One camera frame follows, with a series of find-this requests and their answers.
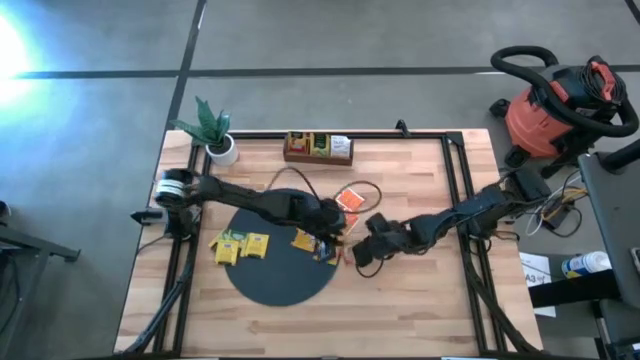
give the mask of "potted plant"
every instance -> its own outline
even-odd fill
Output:
[[[172,120],[171,123],[191,135],[195,144],[204,146],[214,164],[219,166],[233,164],[238,160],[238,149],[231,135],[227,134],[231,115],[221,111],[216,118],[207,101],[202,101],[196,96],[196,102],[200,126],[181,120]]]

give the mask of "white plant pot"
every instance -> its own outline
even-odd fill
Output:
[[[229,147],[229,150],[226,152],[216,154],[209,149],[209,145],[204,147],[205,150],[207,150],[207,154],[211,157],[211,160],[213,160],[213,163],[218,166],[231,166],[238,160],[238,148],[236,147],[236,142],[233,140],[231,135],[226,134],[225,136],[231,141],[231,147]]]

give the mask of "concrete floor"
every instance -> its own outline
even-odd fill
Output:
[[[12,48],[0,74],[178,70],[196,3],[2,0],[0,35]],[[594,54],[640,64],[638,30],[623,0],[209,0],[192,68],[486,67],[516,44],[548,47],[568,64]],[[640,104],[640,74],[621,75]],[[50,261],[15,358],[111,352],[140,233],[128,214],[148,198],[175,87],[175,78],[0,80],[0,199],[13,207],[11,223],[82,248],[75,264]],[[485,74],[198,78],[179,117],[195,119],[198,95],[231,111],[232,129],[390,128],[398,118],[413,128],[488,128],[501,162],[509,141],[487,108],[524,87]],[[521,250],[601,249],[589,205],[580,204],[585,221],[572,238],[540,231]],[[590,340],[564,339],[589,336],[575,321],[541,319],[545,347],[595,355]]]

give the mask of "paper sign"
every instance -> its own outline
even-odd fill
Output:
[[[549,275],[549,259],[546,256],[520,253],[520,261],[523,264],[522,269],[524,270],[528,287],[551,282],[551,276]],[[533,309],[533,312],[536,315],[556,317],[556,308],[553,306]]]

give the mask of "green plant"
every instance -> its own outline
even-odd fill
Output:
[[[229,114],[223,114],[221,111],[220,115],[216,118],[211,112],[209,102],[202,101],[197,96],[196,102],[198,103],[198,120],[200,121],[200,126],[191,125],[177,119],[171,120],[171,123],[191,135],[195,144],[209,145],[217,149],[221,148],[224,145],[224,136],[227,131],[229,131],[231,117]]]

